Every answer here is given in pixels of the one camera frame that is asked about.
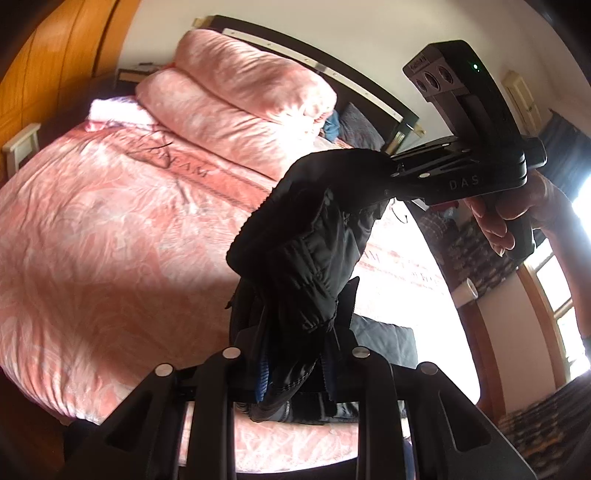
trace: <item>gray pillow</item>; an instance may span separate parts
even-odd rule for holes
[[[417,344],[412,328],[376,322],[354,313],[351,331],[358,344],[379,353],[391,364],[408,368],[418,365]]]
[[[381,150],[385,141],[359,109],[349,103],[339,115],[339,138],[355,148]]]

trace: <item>bed headboard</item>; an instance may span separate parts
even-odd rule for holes
[[[349,102],[367,117],[386,141],[384,150],[393,154],[417,123],[418,116],[394,95],[361,72],[327,53],[270,28],[237,18],[215,15],[202,28],[210,28],[233,38],[293,59],[315,71],[337,94],[337,111]]]

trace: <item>metal bolt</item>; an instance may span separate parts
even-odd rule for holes
[[[356,346],[355,348],[353,348],[352,353],[355,358],[369,357],[369,350],[366,349],[364,346]]]
[[[420,368],[421,372],[423,372],[425,375],[435,375],[437,372],[439,372],[439,367],[431,362],[423,362],[420,365]]]
[[[223,355],[224,358],[227,358],[228,360],[231,360],[233,358],[238,358],[241,353],[242,352],[240,351],[239,348],[237,348],[235,346],[229,346],[228,348],[226,348],[222,352],[222,355]]]
[[[159,377],[167,377],[173,372],[174,368],[171,364],[160,364],[154,369],[154,373]]]

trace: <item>hand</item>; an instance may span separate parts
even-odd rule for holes
[[[559,228],[562,217],[572,210],[566,195],[537,170],[528,172],[525,185],[501,194],[496,212],[487,211],[482,197],[470,197],[464,201],[500,257],[505,250],[515,246],[515,238],[507,231],[506,220],[514,220],[529,212],[533,228],[551,232]]]

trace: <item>white cup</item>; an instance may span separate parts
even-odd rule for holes
[[[469,278],[465,279],[460,286],[452,291],[452,300],[456,308],[460,308],[466,303],[476,300],[478,298],[478,291]]]

